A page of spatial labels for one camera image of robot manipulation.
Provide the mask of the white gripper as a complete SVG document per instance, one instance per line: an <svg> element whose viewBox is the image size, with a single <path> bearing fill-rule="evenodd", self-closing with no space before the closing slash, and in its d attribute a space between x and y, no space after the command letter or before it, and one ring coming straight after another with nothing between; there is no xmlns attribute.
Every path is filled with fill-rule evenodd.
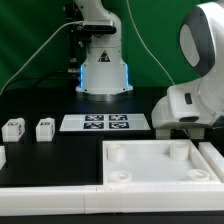
<svg viewBox="0 0 224 224"><path fill-rule="evenodd" d="M151 117L155 129L224 127L224 113L210 109L199 97L199 81L169 87Z"/></svg>

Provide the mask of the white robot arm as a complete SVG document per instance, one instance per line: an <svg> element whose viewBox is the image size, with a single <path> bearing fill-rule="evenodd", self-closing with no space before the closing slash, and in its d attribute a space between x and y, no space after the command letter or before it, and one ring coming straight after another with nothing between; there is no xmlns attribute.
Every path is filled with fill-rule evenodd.
<svg viewBox="0 0 224 224"><path fill-rule="evenodd" d="M121 56L121 21L101 0L73 0L81 11L81 29L90 35L81 65L78 92L117 95L130 91L128 69ZM155 129L224 126L224 1L195 6L184 18L179 46L200 75L173 85L152 111Z"/></svg>

